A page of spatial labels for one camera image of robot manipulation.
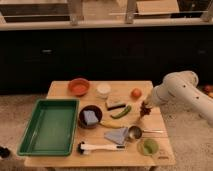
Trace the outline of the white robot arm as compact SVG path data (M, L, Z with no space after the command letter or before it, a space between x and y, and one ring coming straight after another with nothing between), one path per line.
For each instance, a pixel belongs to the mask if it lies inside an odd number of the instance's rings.
M193 71L167 74L160 85L155 86L144 100L145 108L153 108L177 98L188 104L213 127L213 98L196 88L199 79Z

